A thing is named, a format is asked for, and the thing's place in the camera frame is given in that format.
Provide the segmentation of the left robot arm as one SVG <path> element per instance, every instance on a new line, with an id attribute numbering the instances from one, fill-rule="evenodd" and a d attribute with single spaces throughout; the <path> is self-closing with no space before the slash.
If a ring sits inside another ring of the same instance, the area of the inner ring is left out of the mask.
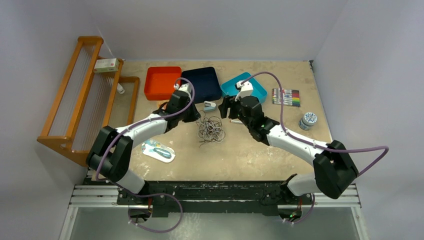
<path id="1" fill-rule="evenodd" d="M 200 118 L 193 103 L 191 90 L 175 90 L 165 109 L 157 109 L 148 117 L 132 125 L 103 127 L 86 158 L 86 164 L 108 181 L 128 190 L 129 197 L 138 205 L 149 199 L 149 184 L 130 170 L 133 148 L 152 137 L 165 134 L 179 122 L 190 123 Z"/>

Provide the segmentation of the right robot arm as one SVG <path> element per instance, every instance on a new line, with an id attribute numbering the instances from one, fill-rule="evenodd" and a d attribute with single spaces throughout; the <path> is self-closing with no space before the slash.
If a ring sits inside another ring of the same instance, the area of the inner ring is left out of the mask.
<path id="1" fill-rule="evenodd" d="M 238 119 L 257 142 L 283 149 L 313 167 L 308 174 L 293 174 L 282 183 L 280 196 L 288 204 L 294 203 L 304 194 L 323 193 L 337 199 L 359 176 L 345 146 L 334 140 L 320 149 L 319 141 L 283 129 L 282 125 L 265 116 L 262 105 L 255 96 L 236 100 L 226 95 L 218 106 L 221 118 Z"/>

